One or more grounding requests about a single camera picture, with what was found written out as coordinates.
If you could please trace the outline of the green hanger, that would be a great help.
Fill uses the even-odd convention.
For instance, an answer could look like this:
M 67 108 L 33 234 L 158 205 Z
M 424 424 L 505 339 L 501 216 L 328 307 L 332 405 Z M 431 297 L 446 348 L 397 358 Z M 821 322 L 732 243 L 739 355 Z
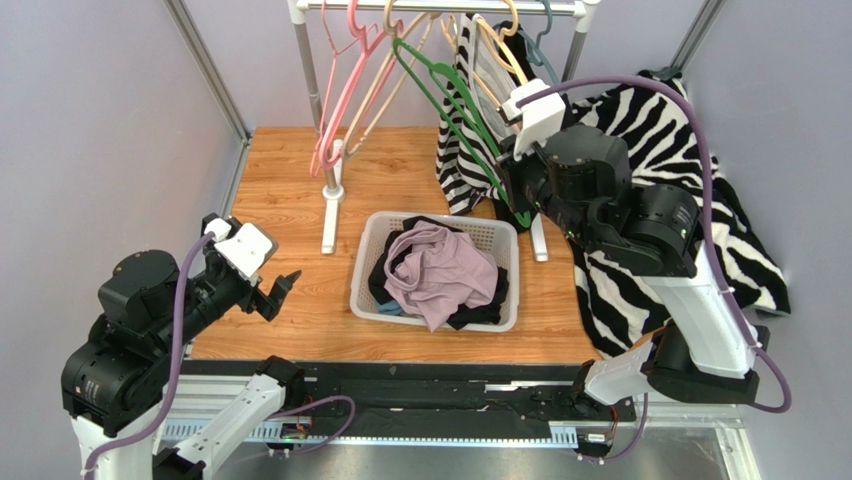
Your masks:
M 499 198 L 509 205 L 509 195 L 504 188 L 504 183 L 499 178 L 496 166 L 487 161 L 485 155 L 480 155 L 472 150 L 472 144 L 464 136 L 461 126 L 468 127 L 476 136 L 479 137 L 485 144 L 485 148 L 494 157 L 499 155 L 499 149 L 493 137 L 489 133 L 487 126 L 479 113 L 479 110 L 474 105 L 473 96 L 465 84 L 463 78 L 458 74 L 456 68 L 450 64 L 443 62 L 433 62 L 412 45 L 406 43 L 401 38 L 392 40 L 392 51 L 398 60 L 402 60 L 402 53 L 406 52 L 411 55 L 411 58 L 422 64 L 428 73 L 428 77 L 440 89 L 444 98 L 448 100 L 451 106 L 459 113 L 460 120 L 456 122 L 451 119 L 449 113 L 445 112 L 442 103 L 439 102 L 431 93 L 429 88 L 424 84 L 424 81 L 418 77 L 413 69 L 406 63 L 403 63 L 403 68 L 415 81 L 424 95 L 429 99 L 433 106 L 439 111 L 441 118 L 448 122 L 449 128 L 459 136 L 459 140 L 463 146 L 472 154 L 476 164 L 483 170 L 483 173 L 488 178 L 489 183 L 494 187 L 499 195 Z

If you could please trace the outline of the black white striped top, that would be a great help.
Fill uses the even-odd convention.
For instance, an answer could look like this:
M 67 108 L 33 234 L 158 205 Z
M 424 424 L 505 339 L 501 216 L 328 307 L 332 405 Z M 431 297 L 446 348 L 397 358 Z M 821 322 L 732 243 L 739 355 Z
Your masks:
M 459 113 L 441 94 L 439 102 L 451 119 L 458 122 Z M 496 164 L 496 157 L 486 150 L 485 144 L 468 127 L 461 126 L 464 136 L 472 144 L 472 150 L 485 155 L 487 161 Z M 491 134 L 497 146 L 502 140 Z M 446 198 L 449 212 L 453 215 L 465 215 L 473 211 L 480 202 L 489 199 L 501 201 L 494 187 L 489 183 L 483 170 L 476 164 L 472 154 L 463 146 L 448 126 L 448 122 L 439 114 L 439 134 L 435 161 L 435 176 Z

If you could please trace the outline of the blue tank top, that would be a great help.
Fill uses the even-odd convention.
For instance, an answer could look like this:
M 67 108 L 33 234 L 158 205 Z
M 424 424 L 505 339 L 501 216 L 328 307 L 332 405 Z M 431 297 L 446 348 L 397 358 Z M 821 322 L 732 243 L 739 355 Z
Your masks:
M 401 316 L 405 313 L 405 310 L 396 300 L 391 300 L 386 303 L 378 304 L 377 312 L 381 315 Z

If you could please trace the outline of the grey-blue hanger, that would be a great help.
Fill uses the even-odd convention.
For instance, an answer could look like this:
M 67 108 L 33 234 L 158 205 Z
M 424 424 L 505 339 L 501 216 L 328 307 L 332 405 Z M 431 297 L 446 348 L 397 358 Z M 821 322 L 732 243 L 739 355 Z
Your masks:
M 521 28 L 518 28 L 517 34 L 519 34 L 520 37 L 525 41 L 525 52 L 527 61 L 532 66 L 543 67 L 547 72 L 551 83 L 555 84 L 559 81 L 559 77 L 556 74 L 555 69 L 551 65 L 549 58 L 541 49 L 541 42 L 543 38 L 551 32 L 554 15 L 549 0 L 540 0 L 540 3 L 544 7 L 545 16 L 547 19 L 546 27 L 541 30 L 535 38 L 532 38 Z

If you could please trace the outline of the mauve tank top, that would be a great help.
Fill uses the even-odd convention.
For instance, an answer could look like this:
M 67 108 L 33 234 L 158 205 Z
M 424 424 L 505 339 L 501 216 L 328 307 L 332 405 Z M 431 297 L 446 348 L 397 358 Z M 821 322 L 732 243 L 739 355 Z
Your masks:
M 500 268 L 465 231 L 425 216 L 407 218 L 387 248 L 384 289 L 404 313 L 434 332 L 462 306 L 493 302 Z

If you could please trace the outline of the cream hanger with striped top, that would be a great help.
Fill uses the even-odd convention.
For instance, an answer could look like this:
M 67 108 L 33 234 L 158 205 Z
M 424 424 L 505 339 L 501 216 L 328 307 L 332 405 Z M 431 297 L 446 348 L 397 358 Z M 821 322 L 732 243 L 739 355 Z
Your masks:
M 452 14 L 441 22 L 441 30 L 454 54 L 447 88 L 468 119 L 499 140 L 523 130 L 517 102 L 544 84 L 524 70 L 524 55 L 512 50 L 522 33 L 518 21 L 492 26 L 480 14 Z

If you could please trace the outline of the thick pink plastic hanger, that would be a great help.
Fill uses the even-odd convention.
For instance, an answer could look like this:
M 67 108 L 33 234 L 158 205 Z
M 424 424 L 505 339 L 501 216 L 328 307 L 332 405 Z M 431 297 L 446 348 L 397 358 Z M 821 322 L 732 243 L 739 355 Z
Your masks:
M 377 23 L 359 24 L 357 18 L 359 2 L 348 1 L 346 3 L 346 17 L 347 26 L 349 33 L 352 36 L 352 40 L 345 46 L 338 48 L 334 42 L 331 29 L 326 21 L 327 6 L 328 3 L 323 1 L 321 5 L 321 17 L 326 31 L 327 40 L 332 50 L 332 64 L 326 95 L 330 95 L 332 93 L 337 61 L 340 55 L 353 46 L 356 46 L 359 52 L 355 65 L 346 77 L 346 81 L 333 104 L 333 108 L 329 109 L 329 105 L 331 104 L 330 99 L 325 100 L 322 108 L 321 120 L 323 122 L 323 129 L 315 146 L 313 162 L 317 168 L 330 171 L 338 162 L 338 157 L 335 157 L 332 153 L 334 136 L 342 124 L 344 115 L 349 108 L 356 87 L 364 74 L 370 57 L 387 37 L 387 34 L 381 30 Z

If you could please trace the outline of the beige wooden hanger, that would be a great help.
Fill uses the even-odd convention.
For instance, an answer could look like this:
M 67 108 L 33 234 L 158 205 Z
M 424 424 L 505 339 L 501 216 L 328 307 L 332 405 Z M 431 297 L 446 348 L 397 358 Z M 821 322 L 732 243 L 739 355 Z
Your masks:
M 340 149 L 341 159 L 344 161 L 352 159 L 362 148 L 408 78 L 408 74 L 403 72 L 383 98 L 383 102 L 379 103 L 381 95 L 387 89 L 392 73 L 398 65 L 398 59 L 392 49 L 392 41 L 395 39 L 407 41 L 413 33 L 421 32 L 422 35 L 415 45 L 415 50 L 421 52 L 430 36 L 434 23 L 441 16 L 440 13 L 436 12 L 423 12 L 406 23 L 402 19 L 391 17 L 394 1 L 387 1 L 387 4 L 390 4 L 388 13 L 383 17 L 379 27 L 379 32 L 384 35 L 384 38 L 379 42 L 379 45 L 387 42 L 389 50 L 344 136 Z

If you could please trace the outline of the black tank top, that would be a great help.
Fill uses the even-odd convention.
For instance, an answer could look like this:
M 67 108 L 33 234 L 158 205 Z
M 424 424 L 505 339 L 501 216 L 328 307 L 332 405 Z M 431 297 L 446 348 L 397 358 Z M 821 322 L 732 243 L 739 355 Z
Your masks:
M 505 44 L 530 80 L 540 78 L 540 75 L 533 69 L 534 66 L 544 69 L 546 74 L 543 76 L 543 79 L 548 81 L 558 80 L 547 57 L 540 51 L 535 40 L 522 27 L 518 27 L 518 31 L 514 35 L 508 36 Z M 523 190 L 518 189 L 517 185 L 512 185 L 512 173 L 519 173 L 520 176 L 517 179 L 520 180 L 525 179 L 525 174 L 538 174 L 540 179 L 542 179 L 545 173 L 544 161 L 538 156 L 527 155 L 521 164 L 510 166 L 508 170 L 500 173 L 506 198 L 500 202 L 497 200 L 493 201 L 497 218 L 510 223 L 518 234 L 522 234 L 527 232 L 532 224 L 522 224 L 518 218 L 520 216 L 529 216 L 530 221 L 533 221 L 537 218 L 538 211 L 523 196 Z

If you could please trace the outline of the thin pink wire hanger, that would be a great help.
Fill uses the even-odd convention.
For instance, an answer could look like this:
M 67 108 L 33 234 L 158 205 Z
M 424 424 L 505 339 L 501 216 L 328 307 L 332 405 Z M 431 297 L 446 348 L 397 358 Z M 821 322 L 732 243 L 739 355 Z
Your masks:
M 337 47 L 338 47 L 338 48 L 341 48 L 341 47 L 343 47 L 343 46 L 345 46 L 345 45 L 346 45 L 346 44 L 345 44 L 345 45 L 343 45 L 343 46 L 339 46 L 336 42 L 335 42 L 335 44 L 337 45 Z M 335 87 L 335 80 L 336 80 L 336 77 L 337 77 L 338 61 L 337 61 L 337 69 L 336 69 L 336 73 L 335 73 L 334 85 L 333 85 L 333 87 L 332 87 L 332 93 L 331 93 L 330 95 L 326 95 L 326 89 L 327 89 L 327 85 L 328 85 L 328 82 L 329 82 L 329 74 L 330 74 L 330 71 L 331 71 L 331 64 L 332 64 L 332 59 L 331 59 L 331 64 L 330 64 L 330 67 L 329 67 L 328 77 L 327 77 L 327 81 L 326 81 L 326 84 L 325 84 L 325 91 L 323 92 L 323 97 L 322 97 L 322 100 L 321 100 L 321 110 L 320 110 L 320 128 L 319 128 L 319 132 L 318 132 L 318 139 L 319 139 L 319 136 L 320 136 L 320 134 L 322 133 L 322 129 L 323 129 L 323 122 L 322 122 L 322 120 L 321 120 L 323 104 L 325 103 L 325 100 L 326 100 L 326 99 L 330 99 L 330 100 L 331 100 L 331 104 L 329 105 L 329 109 L 332 109 L 332 108 L 333 108 L 333 104 L 334 104 L 334 102 L 336 101 L 336 99 L 337 99 L 337 97 L 338 97 L 338 95 L 339 95 L 339 92 L 340 92 L 340 91 L 341 91 L 341 89 L 342 89 L 342 87 L 341 87 L 341 88 L 339 89 L 339 91 L 337 92 L 337 96 L 334 96 L 334 87 Z M 315 165 L 315 163 L 313 162 L 315 146 L 314 146 L 314 148 L 313 148 L 313 152 L 312 152 L 312 156 L 311 156 L 311 160 L 310 160 L 310 169 L 309 169 L 310 174 L 311 174 L 313 177 L 317 177 L 317 176 L 319 175 L 320 171 L 321 171 L 321 170 L 323 170 L 322 168 L 317 168 L 317 167 L 316 167 L 316 165 Z

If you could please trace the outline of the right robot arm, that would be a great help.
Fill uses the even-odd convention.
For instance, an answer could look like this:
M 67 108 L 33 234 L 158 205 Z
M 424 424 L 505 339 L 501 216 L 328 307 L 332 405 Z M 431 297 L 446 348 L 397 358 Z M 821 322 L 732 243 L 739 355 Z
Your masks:
M 502 140 L 496 157 L 509 205 L 537 211 L 584 251 L 645 282 L 671 317 L 641 346 L 586 362 L 575 400 L 611 405 L 654 391 L 682 403 L 754 402 L 751 342 L 768 331 L 738 326 L 713 276 L 695 198 L 671 185 L 634 185 L 626 142 L 587 125 L 523 153 L 519 140 Z

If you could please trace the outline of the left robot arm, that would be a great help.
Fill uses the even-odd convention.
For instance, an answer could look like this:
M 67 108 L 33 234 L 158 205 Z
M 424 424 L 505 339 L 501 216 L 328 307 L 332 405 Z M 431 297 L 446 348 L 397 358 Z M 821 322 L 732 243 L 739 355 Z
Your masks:
M 102 314 L 61 374 L 84 478 L 211 479 L 255 427 L 304 403 L 303 370 L 270 356 L 205 427 L 156 449 L 185 342 L 233 307 L 275 318 L 298 280 L 297 273 L 280 276 L 264 293 L 213 250 L 204 258 L 204 270 L 183 294 L 176 291 L 177 262 L 162 250 L 126 257 L 100 287 Z

